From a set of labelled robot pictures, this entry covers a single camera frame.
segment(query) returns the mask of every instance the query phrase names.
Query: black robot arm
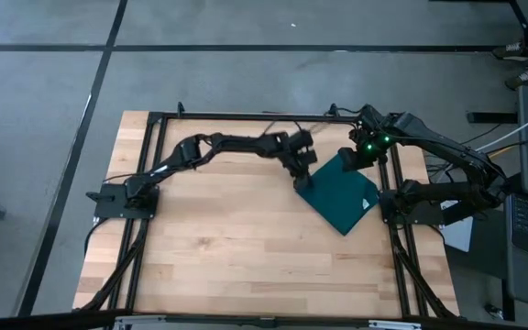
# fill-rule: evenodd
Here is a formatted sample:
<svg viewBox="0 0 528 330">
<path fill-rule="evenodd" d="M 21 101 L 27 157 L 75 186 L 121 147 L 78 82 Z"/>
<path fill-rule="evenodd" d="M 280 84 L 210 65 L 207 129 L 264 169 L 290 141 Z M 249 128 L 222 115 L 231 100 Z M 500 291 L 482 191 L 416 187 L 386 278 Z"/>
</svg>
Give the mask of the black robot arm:
<svg viewBox="0 0 528 330">
<path fill-rule="evenodd" d="M 202 154 L 204 142 L 211 149 Z M 158 183 L 179 171 L 202 166 L 221 152 L 253 153 L 266 159 L 278 159 L 293 177 L 295 189 L 311 184 L 309 165 L 317 162 L 311 133 L 306 130 L 289 136 L 286 132 L 259 137 L 197 134 L 179 142 L 168 158 L 145 173 L 135 174 L 123 184 L 106 183 L 101 192 L 88 192 L 97 202 L 95 216 L 100 218 L 151 218 L 158 201 Z"/>
<path fill-rule="evenodd" d="M 504 201 L 506 177 L 499 166 L 486 154 L 430 130 L 416 116 L 381 115 L 367 104 L 360 109 L 354 123 L 357 128 L 349 132 L 349 137 L 356 143 L 356 149 L 339 150 L 345 171 L 373 166 L 376 160 L 386 158 L 389 147 L 400 143 L 426 150 L 466 174 L 466 182 L 422 184 L 406 180 L 398 190 L 383 192 L 380 203 L 387 219 L 401 224 L 449 225 Z M 433 211 L 430 203 L 447 200 L 458 200 L 458 203 L 444 210 L 443 219 L 430 212 Z M 420 218 L 414 216 L 418 213 L 422 215 Z"/>
</svg>

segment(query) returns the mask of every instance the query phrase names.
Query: shoe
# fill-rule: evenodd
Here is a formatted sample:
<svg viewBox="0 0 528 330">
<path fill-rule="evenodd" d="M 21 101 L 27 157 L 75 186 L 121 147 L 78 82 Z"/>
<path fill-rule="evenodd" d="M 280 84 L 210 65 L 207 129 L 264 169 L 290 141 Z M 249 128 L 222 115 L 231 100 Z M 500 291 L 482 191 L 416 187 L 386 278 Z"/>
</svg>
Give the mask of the shoe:
<svg viewBox="0 0 528 330">
<path fill-rule="evenodd" d="M 504 81 L 504 84 L 513 91 L 515 91 L 518 87 L 528 86 L 528 70 L 516 77 L 507 79 Z"/>
<path fill-rule="evenodd" d="M 528 49 L 522 41 L 517 41 L 504 47 L 493 49 L 492 55 L 498 60 L 527 61 Z"/>
</svg>

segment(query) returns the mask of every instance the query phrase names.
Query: black metal frame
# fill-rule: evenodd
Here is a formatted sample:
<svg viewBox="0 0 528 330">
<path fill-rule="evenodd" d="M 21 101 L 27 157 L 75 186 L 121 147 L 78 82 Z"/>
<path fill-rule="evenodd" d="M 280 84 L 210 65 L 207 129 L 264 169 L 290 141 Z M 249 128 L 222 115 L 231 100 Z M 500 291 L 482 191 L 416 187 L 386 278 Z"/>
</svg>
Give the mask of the black metal frame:
<svg viewBox="0 0 528 330">
<path fill-rule="evenodd" d="M 472 124 L 519 124 L 519 118 L 516 112 L 513 113 L 481 113 L 468 112 L 466 119 Z"/>
<path fill-rule="evenodd" d="M 0 319 L 0 330 L 49 330 L 66 329 L 81 330 L 93 329 L 109 325 L 124 325 L 128 327 L 139 320 L 139 324 L 147 323 L 191 323 L 209 325 L 253 325 L 261 328 L 275 328 L 278 326 L 339 326 L 378 329 L 442 329 L 442 330 L 528 330 L 524 326 L 506 324 L 490 324 L 471 322 L 461 319 L 450 321 L 448 319 L 408 316 L 401 319 L 370 320 L 356 318 L 326 318 L 326 317 L 257 317 L 257 316 L 231 316 L 187 314 L 153 314 L 139 313 L 133 315 L 127 310 L 94 311 L 81 313 L 56 313 L 35 315 L 28 317 Z"/>
<path fill-rule="evenodd" d="M 169 119 L 207 119 L 207 120 L 247 120 L 247 121 L 301 121 L 301 122 L 324 122 L 324 123 L 330 123 L 330 124 L 347 124 L 351 123 L 353 120 L 352 117 L 347 116 L 325 116 L 325 115 L 279 115 L 279 114 L 215 114 L 215 113 L 186 113 L 184 112 L 184 107 L 182 104 L 179 103 L 178 111 L 176 113 L 149 113 L 148 115 L 148 123 L 146 125 L 146 131 L 144 133 L 144 140 L 142 142 L 142 151 L 139 156 L 139 163 L 137 167 L 137 171 L 143 171 L 144 164 L 146 164 L 146 159 L 149 156 L 149 142 L 151 140 L 152 131 L 154 129 L 154 125 L 158 122 L 158 119 L 160 119 L 160 128 L 159 128 L 159 136 L 158 136 L 158 142 L 156 145 L 156 150 L 154 153 L 154 165 L 158 164 L 161 161 L 161 154 L 162 154 L 162 146 L 164 145 L 164 140 L 166 136 L 166 129 Z M 392 154 L 392 163 L 394 166 L 394 173 L 397 185 L 402 184 L 402 171 L 401 171 L 401 163 L 398 156 L 398 150 L 396 147 L 391 149 Z M 380 180 L 382 184 L 382 189 L 389 189 L 390 183 L 388 179 L 388 172 L 386 170 L 386 163 L 381 163 L 379 165 L 379 171 L 380 171 Z M 128 247 L 129 247 L 129 241 L 131 237 L 131 227 L 133 226 L 133 222 L 135 219 L 127 219 L 126 220 L 126 227 L 124 230 L 124 234 L 122 236 L 122 244 L 120 246 L 120 254 L 118 263 L 124 259 L 125 254 L 127 253 Z M 148 226 L 149 220 L 148 219 L 142 219 L 141 220 L 141 226 Z M 405 278 L 404 278 L 404 267 L 401 263 L 401 261 L 396 257 L 395 255 L 395 246 L 393 245 L 393 240 L 396 239 L 395 237 L 398 236 L 398 229 L 395 224 L 387 224 L 389 228 L 390 233 L 390 242 L 392 247 L 392 257 L 393 257 L 393 263 L 395 268 L 395 277 L 396 282 L 398 286 L 399 291 L 399 297 L 400 297 L 400 304 L 401 304 L 401 314 L 402 316 L 409 316 L 411 314 L 411 308 L 409 304 L 409 297 L 408 293 L 406 291 L 406 285 L 405 285 Z M 415 265 L 415 267 L 419 267 L 418 258 L 417 258 L 417 252 L 416 252 L 416 246 L 414 242 L 414 236 L 413 236 L 413 229 L 410 225 L 406 225 L 404 227 L 405 232 L 405 238 L 407 247 L 410 251 L 410 256 L 412 259 L 412 263 Z M 127 310 L 133 310 L 134 308 L 134 301 L 136 297 L 136 291 L 138 287 L 138 281 L 139 281 L 139 273 L 140 273 L 140 267 L 141 267 L 141 260 L 143 256 L 143 245 L 139 252 L 139 254 L 136 256 L 136 259 L 134 261 L 134 266 L 132 269 L 132 276 L 130 278 L 130 282 L 127 289 L 126 294 L 126 309 Z M 114 292 L 112 292 L 112 296 L 110 298 L 110 304 L 108 305 L 109 309 L 116 308 L 116 297 L 119 294 L 120 285 L 117 285 Z M 417 301 L 419 303 L 419 313 L 420 316 L 428 316 L 426 302 L 422 294 L 419 292 L 418 288 L 415 286 L 415 292 L 417 294 Z"/>
</svg>

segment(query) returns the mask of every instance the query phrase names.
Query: wooden tabletop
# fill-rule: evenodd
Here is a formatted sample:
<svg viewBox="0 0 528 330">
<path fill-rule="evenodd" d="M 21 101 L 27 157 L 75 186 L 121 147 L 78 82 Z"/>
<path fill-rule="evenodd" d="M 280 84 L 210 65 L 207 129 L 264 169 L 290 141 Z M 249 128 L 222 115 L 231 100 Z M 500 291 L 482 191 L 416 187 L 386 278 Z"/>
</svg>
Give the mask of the wooden tabletop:
<svg viewBox="0 0 528 330">
<path fill-rule="evenodd" d="M 124 112 L 107 177 L 136 171 L 147 117 L 148 112 Z M 190 135 L 222 132 L 254 137 L 268 123 L 172 119 L 163 157 Z M 319 161 L 312 173 L 339 148 L 353 145 L 347 138 L 349 129 L 315 127 L 313 147 Z M 281 122 L 270 131 L 281 130 L 290 134 L 297 127 Z M 428 182 L 421 150 L 405 147 L 399 153 L 404 178 Z M 378 167 L 361 172 L 380 187 Z M 390 165 L 389 172 L 394 187 Z M 124 223 L 108 220 L 93 234 L 74 307 L 90 301 L 113 271 Z M 422 274 L 445 306 L 457 313 L 441 237 L 426 226 L 413 229 Z M 417 314 L 413 282 L 408 274 L 406 278 L 412 311 Z M 128 283 L 126 274 L 118 306 L 125 303 Z M 294 192 L 292 178 L 279 161 L 239 153 L 219 154 L 209 164 L 160 184 L 159 209 L 149 225 L 135 310 L 401 316 L 391 243 L 380 208 L 375 206 L 347 236 L 341 236 Z"/>
</svg>

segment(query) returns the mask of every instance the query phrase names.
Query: metal bracket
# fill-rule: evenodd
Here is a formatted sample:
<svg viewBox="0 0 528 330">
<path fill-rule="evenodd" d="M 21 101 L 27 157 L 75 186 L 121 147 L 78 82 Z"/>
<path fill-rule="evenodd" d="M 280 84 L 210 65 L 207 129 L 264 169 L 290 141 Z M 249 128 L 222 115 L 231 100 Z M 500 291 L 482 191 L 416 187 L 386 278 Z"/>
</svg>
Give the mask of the metal bracket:
<svg viewBox="0 0 528 330">
<path fill-rule="evenodd" d="M 328 116 L 337 117 L 339 116 L 339 111 L 337 110 L 336 104 L 329 105 L 329 110 L 327 110 L 326 114 Z"/>
<path fill-rule="evenodd" d="M 381 320 L 370 320 L 368 327 L 383 330 L 421 330 L 420 324 Z"/>
<path fill-rule="evenodd" d="M 115 325 L 146 325 L 155 324 L 166 321 L 166 315 L 133 315 L 133 316 L 120 316 L 115 318 Z"/>
<path fill-rule="evenodd" d="M 274 316 L 262 316 L 258 320 L 258 327 L 263 329 L 273 329 L 278 327 L 278 322 Z"/>
<path fill-rule="evenodd" d="M 380 194 L 380 209 L 384 213 L 385 222 L 396 225 L 442 225 L 444 217 L 439 205 L 431 205 L 428 201 L 419 202 L 410 214 L 402 214 L 394 202 L 395 190 L 387 190 Z"/>
<path fill-rule="evenodd" d="M 184 105 L 182 105 L 182 102 L 179 102 L 177 105 L 176 105 L 176 116 L 178 118 L 182 117 L 182 113 L 186 112 L 186 110 L 184 109 Z"/>
<path fill-rule="evenodd" d="M 147 124 L 148 125 L 154 125 L 154 124 L 158 123 L 163 117 L 164 117 L 163 113 L 150 112 L 148 114 Z"/>
<path fill-rule="evenodd" d="M 99 218 L 151 219 L 156 214 L 160 189 L 154 186 L 148 199 L 139 208 L 126 208 L 126 186 L 106 183 L 100 192 L 88 192 L 87 197 L 97 203 L 94 215 Z"/>
</svg>

